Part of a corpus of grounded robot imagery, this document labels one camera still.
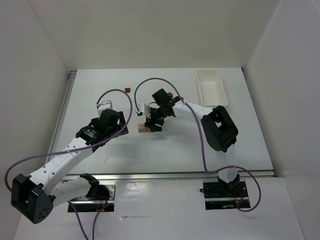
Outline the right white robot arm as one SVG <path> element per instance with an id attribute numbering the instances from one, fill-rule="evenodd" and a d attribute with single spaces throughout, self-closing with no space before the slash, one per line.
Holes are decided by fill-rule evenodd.
<path id="1" fill-rule="evenodd" d="M 152 95 L 158 107 L 147 104 L 139 105 L 139 113 L 144 114 L 145 127 L 151 132 L 161 132 L 167 117 L 183 118 L 197 124 L 202 156 L 205 156 L 204 140 L 216 151 L 222 170 L 218 170 L 218 186 L 220 191 L 230 194 L 240 182 L 240 175 L 235 167 L 235 143 L 239 131 L 223 106 L 214 108 L 197 105 L 183 100 L 179 96 L 172 97 L 164 89 Z"/>

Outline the long light wood block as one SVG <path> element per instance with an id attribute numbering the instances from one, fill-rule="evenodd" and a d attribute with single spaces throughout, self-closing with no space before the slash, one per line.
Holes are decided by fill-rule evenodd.
<path id="1" fill-rule="evenodd" d="M 150 130 L 150 128 L 148 128 L 148 127 L 146 127 L 144 125 L 139 125 L 138 126 L 138 132 L 139 133 L 150 133 L 151 130 Z"/>

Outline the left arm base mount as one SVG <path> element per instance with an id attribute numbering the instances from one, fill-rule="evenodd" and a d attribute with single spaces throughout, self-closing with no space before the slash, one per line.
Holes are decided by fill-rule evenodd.
<path id="1" fill-rule="evenodd" d="M 104 206 L 105 208 L 102 212 L 114 212 L 116 183 L 102 182 L 101 185 L 108 190 L 108 194 L 100 191 L 93 198 L 79 196 L 71 200 L 71 203 L 79 213 L 97 213 Z"/>

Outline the white plastic bin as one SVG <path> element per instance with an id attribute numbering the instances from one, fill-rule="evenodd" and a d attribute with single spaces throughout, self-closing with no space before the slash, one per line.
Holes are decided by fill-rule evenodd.
<path id="1" fill-rule="evenodd" d="M 227 106 L 228 100 L 221 74 L 218 70 L 196 72 L 200 104 L 204 107 Z"/>

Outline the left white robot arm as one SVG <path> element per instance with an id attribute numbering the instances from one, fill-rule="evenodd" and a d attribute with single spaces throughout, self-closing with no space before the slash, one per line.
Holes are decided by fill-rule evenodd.
<path id="1" fill-rule="evenodd" d="M 92 155 L 112 137 L 128 134 L 124 114 L 104 109 L 89 125 L 81 128 L 68 146 L 43 167 L 12 181 L 11 205 L 33 224 L 42 222 L 53 208 L 77 197 L 107 200 L 109 190 L 88 173 L 76 179 L 62 179 L 82 160 Z"/>

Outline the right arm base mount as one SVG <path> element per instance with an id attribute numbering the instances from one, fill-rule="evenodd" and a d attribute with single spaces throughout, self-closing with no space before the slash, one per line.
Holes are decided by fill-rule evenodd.
<path id="1" fill-rule="evenodd" d="M 239 204 L 240 209 L 250 209 L 250 200 L 247 186 L 244 181 L 231 191 L 223 193 L 218 182 L 204 182 L 199 190 L 204 195 L 206 210 L 228 210 L 236 209 Z"/>

